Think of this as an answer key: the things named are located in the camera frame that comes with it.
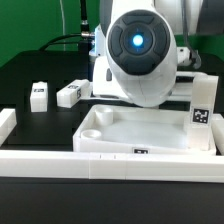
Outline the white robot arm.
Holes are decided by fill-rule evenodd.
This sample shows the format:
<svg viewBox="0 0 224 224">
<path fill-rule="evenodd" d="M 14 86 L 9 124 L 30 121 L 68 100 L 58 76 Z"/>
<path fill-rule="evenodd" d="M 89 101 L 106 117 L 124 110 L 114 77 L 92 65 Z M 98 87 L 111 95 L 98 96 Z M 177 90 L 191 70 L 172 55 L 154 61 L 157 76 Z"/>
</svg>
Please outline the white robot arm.
<svg viewBox="0 0 224 224">
<path fill-rule="evenodd" d="M 100 0 L 93 94 L 142 107 L 174 88 L 175 37 L 224 34 L 224 0 Z"/>
</svg>

